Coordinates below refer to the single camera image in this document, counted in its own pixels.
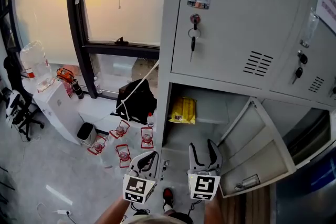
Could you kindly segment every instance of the shoe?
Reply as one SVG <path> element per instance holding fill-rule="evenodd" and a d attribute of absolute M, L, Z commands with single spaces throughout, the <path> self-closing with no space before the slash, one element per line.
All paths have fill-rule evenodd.
<path fill-rule="evenodd" d="M 171 208 L 173 208 L 174 195 L 169 188 L 165 188 L 163 190 L 163 201 L 164 201 L 163 207 L 165 205 L 169 205 Z"/>

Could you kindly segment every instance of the open locker door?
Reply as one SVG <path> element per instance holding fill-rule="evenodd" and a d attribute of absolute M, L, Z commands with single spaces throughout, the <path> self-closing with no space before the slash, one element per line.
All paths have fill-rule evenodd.
<path fill-rule="evenodd" d="M 217 145 L 223 156 L 224 197 L 264 187 L 296 170 L 273 121 L 253 97 Z"/>

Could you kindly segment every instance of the window latch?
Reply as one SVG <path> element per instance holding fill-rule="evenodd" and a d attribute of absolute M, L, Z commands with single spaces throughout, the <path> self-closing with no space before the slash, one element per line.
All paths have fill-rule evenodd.
<path fill-rule="evenodd" d="M 124 41 L 124 37 L 121 37 L 114 44 L 117 44 L 117 45 L 128 45 L 128 41 Z"/>

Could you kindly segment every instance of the red holder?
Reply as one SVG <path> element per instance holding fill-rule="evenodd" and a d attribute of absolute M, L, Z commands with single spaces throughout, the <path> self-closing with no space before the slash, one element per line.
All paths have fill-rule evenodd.
<path fill-rule="evenodd" d="M 151 127 L 141 128 L 141 148 L 154 148 L 153 129 Z"/>
<path fill-rule="evenodd" d="M 130 125 L 126 121 L 121 120 L 117 129 L 116 130 L 111 130 L 110 134 L 114 138 L 118 139 L 120 137 L 123 137 L 127 133 L 129 127 L 130 127 Z"/>
<path fill-rule="evenodd" d="M 92 154 L 98 155 L 100 154 L 103 149 L 105 148 L 105 143 L 106 143 L 106 139 L 100 135 L 96 136 L 96 141 L 94 142 L 92 147 L 88 148 L 88 151 Z"/>
<path fill-rule="evenodd" d="M 119 155 L 119 167 L 120 168 L 130 167 L 132 159 L 130 150 L 128 149 L 128 145 L 127 144 L 118 145 L 116 146 L 115 150 L 118 152 Z"/>

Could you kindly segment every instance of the black backpack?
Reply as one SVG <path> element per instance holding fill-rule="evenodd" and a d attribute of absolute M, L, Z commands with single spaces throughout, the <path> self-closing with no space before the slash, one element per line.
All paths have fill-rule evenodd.
<path fill-rule="evenodd" d="M 121 100 L 126 99 L 141 80 L 142 79 L 133 81 L 119 89 L 117 107 L 121 104 Z M 154 98 L 149 88 L 147 79 L 145 79 L 136 91 L 125 101 L 125 105 L 130 121 L 134 120 L 141 124 L 147 124 L 148 113 L 152 112 L 153 114 L 156 109 L 156 98 Z M 121 105 L 117 109 L 117 115 L 124 120 L 128 120 L 124 105 Z"/>

